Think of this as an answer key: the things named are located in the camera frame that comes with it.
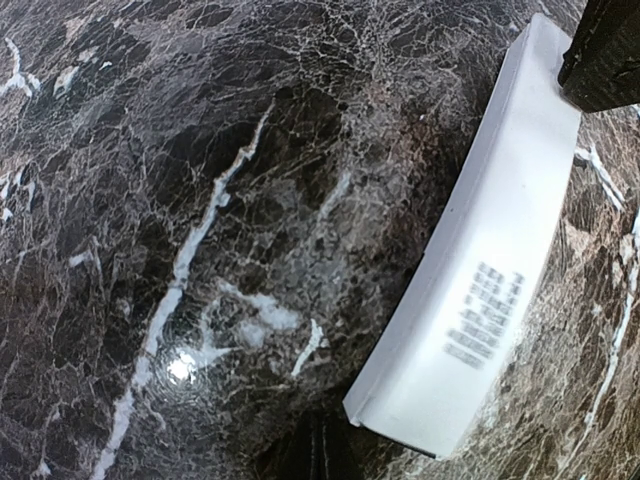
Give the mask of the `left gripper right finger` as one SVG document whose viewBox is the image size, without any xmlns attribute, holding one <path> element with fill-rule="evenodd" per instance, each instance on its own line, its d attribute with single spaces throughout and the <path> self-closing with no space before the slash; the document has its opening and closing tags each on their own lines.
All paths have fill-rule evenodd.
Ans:
<svg viewBox="0 0 640 480">
<path fill-rule="evenodd" d="M 321 413 L 316 442 L 316 478 L 325 480 L 363 480 L 363 472 L 353 454 L 341 420 Z"/>
</svg>

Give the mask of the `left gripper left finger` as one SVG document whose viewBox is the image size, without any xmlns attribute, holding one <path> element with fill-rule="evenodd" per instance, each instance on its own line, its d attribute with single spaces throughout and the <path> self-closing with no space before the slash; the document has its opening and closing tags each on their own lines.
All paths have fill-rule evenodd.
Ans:
<svg viewBox="0 0 640 480">
<path fill-rule="evenodd" d="M 261 453 L 258 479 L 316 478 L 316 413 L 305 412 L 296 427 Z"/>
</svg>

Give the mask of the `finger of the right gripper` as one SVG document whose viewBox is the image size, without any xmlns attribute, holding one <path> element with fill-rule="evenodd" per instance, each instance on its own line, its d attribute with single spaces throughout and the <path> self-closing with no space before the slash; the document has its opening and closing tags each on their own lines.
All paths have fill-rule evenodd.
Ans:
<svg viewBox="0 0 640 480">
<path fill-rule="evenodd" d="M 585 113 L 639 102 L 639 0 L 589 0 L 558 74 Z"/>
</svg>

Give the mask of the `white remote control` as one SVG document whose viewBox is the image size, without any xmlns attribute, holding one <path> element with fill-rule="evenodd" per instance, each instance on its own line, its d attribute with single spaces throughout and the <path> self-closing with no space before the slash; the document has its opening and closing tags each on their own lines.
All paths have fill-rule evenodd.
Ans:
<svg viewBox="0 0 640 480">
<path fill-rule="evenodd" d="M 436 458 L 469 431 L 563 207 L 581 122 L 557 81 L 570 42 L 536 14 L 508 48 L 419 266 L 344 398 L 351 424 Z"/>
</svg>

